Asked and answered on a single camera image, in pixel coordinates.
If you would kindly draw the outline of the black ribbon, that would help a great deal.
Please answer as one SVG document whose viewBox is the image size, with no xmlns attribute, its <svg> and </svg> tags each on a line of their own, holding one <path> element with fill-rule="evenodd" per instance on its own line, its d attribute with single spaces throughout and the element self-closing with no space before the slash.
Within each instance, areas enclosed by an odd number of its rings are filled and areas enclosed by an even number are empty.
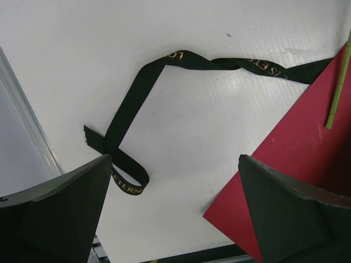
<svg viewBox="0 0 351 263">
<path fill-rule="evenodd" d="M 138 196 L 147 187 L 150 177 L 147 171 L 132 157 L 124 153 L 120 144 L 134 121 L 154 84 L 166 66 L 187 70 L 234 71 L 244 69 L 259 76 L 286 79 L 311 85 L 329 65 L 330 58 L 285 68 L 275 62 L 247 58 L 216 58 L 208 60 L 188 50 L 177 50 L 143 66 L 114 115 L 104 136 L 84 127 L 86 143 L 102 155 L 112 157 L 111 176 L 124 193 Z"/>
</svg>

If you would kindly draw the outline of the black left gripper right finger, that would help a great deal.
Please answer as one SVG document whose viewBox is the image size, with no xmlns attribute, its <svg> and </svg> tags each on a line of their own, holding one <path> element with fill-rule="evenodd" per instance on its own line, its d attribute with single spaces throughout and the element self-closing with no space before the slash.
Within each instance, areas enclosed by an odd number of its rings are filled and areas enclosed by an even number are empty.
<svg viewBox="0 0 351 263">
<path fill-rule="evenodd" d="M 249 155 L 239 175 L 263 262 L 350 262 L 350 198 Z"/>
</svg>

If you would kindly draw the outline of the brown wrapping paper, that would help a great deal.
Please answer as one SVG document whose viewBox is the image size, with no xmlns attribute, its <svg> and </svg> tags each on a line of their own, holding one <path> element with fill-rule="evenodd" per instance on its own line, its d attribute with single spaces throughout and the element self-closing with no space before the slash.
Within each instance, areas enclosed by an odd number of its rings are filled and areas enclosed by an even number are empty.
<svg viewBox="0 0 351 263">
<path fill-rule="evenodd" d="M 346 76 L 331 129 L 325 124 L 344 49 L 254 151 L 278 171 L 329 192 L 350 195 L 350 76 Z M 239 174 L 220 191 L 204 218 L 241 249 L 262 262 Z"/>
</svg>

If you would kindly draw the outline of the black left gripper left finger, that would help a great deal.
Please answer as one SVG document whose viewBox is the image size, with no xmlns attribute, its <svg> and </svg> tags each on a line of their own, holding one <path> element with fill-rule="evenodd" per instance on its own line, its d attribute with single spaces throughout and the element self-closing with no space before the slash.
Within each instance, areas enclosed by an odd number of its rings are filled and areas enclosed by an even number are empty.
<svg viewBox="0 0 351 263">
<path fill-rule="evenodd" d="M 87 262 L 111 172 L 102 155 L 1 197 L 1 262 Z"/>
</svg>

